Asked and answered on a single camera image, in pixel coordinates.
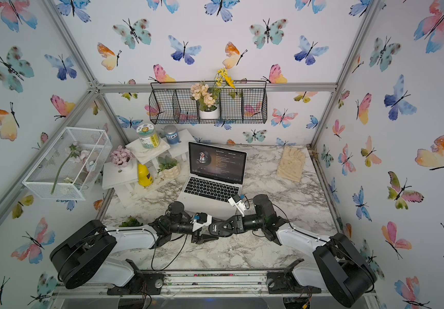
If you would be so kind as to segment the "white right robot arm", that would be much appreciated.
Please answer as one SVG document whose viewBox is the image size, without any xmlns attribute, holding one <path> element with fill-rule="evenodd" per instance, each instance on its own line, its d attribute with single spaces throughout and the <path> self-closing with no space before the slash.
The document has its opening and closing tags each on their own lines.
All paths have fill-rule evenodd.
<svg viewBox="0 0 444 309">
<path fill-rule="evenodd" d="M 311 256 L 317 265 L 309 269 L 303 266 L 302 260 L 293 262 L 286 268 L 283 278 L 276 279 L 269 287 L 271 291 L 282 294 L 286 290 L 326 290 L 339 304 L 350 308 L 374 289 L 377 276 L 344 234 L 321 236 L 296 227 L 277 214 L 277 207 L 265 194 L 258 194 L 252 201 L 255 214 L 238 214 L 225 221 L 213 221 L 209 233 L 228 238 L 260 230 L 267 240 Z"/>
</svg>

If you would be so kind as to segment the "green plant near left arm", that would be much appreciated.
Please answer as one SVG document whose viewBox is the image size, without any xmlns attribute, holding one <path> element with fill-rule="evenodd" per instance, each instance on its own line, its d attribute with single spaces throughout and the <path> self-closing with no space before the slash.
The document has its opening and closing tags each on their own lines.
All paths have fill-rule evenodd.
<svg viewBox="0 0 444 309">
<path fill-rule="evenodd" d="M 129 216 L 125 221 L 123 221 L 119 227 L 141 227 L 143 223 L 139 222 L 135 217 Z"/>
</svg>

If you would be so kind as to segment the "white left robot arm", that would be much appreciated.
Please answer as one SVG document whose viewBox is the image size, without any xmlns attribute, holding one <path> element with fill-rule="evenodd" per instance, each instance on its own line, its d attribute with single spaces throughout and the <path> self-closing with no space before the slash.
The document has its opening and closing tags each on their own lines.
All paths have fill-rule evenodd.
<svg viewBox="0 0 444 309">
<path fill-rule="evenodd" d="M 131 260 L 116 260 L 113 254 L 133 249 L 157 248 L 169 243 L 173 234 L 189 237 L 197 245 L 216 241 L 217 236 L 202 233 L 212 216 L 202 212 L 189 216 L 181 202 L 173 202 L 164 215 L 139 227 L 107 227 L 91 220 L 50 254 L 58 280 L 67 289 L 86 283 L 126 287 L 141 272 Z"/>
</svg>

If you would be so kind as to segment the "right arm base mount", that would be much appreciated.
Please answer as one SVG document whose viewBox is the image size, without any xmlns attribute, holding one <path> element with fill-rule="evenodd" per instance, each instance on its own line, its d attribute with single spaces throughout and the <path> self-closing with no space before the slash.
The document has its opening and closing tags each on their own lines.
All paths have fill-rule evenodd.
<svg viewBox="0 0 444 309">
<path fill-rule="evenodd" d="M 266 286 L 269 294 L 320 294 L 322 289 L 312 285 L 302 286 L 295 279 L 292 271 L 302 263 L 304 259 L 297 259 L 284 269 L 270 270 L 267 272 Z"/>
</svg>

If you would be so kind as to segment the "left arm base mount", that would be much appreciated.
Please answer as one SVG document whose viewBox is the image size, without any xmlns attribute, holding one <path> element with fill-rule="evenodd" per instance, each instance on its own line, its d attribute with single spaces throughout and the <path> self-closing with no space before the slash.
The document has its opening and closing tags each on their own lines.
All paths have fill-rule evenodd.
<svg viewBox="0 0 444 309">
<path fill-rule="evenodd" d="M 123 287 L 114 286 L 107 290 L 108 296 L 144 295 L 158 296 L 164 285 L 165 274 L 161 272 L 142 272 L 136 264 L 125 260 L 134 271 L 134 276 Z"/>
</svg>

